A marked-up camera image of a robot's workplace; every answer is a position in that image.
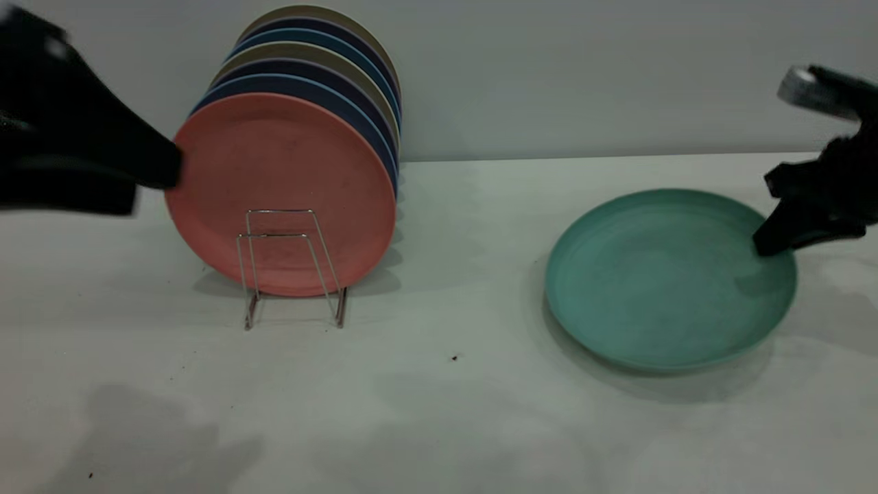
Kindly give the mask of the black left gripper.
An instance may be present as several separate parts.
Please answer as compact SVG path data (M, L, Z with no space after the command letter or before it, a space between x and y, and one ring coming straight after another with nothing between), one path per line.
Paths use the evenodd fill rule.
M135 183L160 190L178 185L182 151L100 80L60 26L22 7L3 7L1 52L3 212L132 215ZM69 67L69 114L80 146L100 167L134 183L77 163L20 161L76 153L58 121Z

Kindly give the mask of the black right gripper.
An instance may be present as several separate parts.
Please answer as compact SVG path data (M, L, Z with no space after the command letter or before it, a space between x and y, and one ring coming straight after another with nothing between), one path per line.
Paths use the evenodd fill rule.
M780 202L752 236L760 257L865 237L877 220L876 127L834 138L814 160L781 163L765 182ZM816 211L855 223L818 223Z

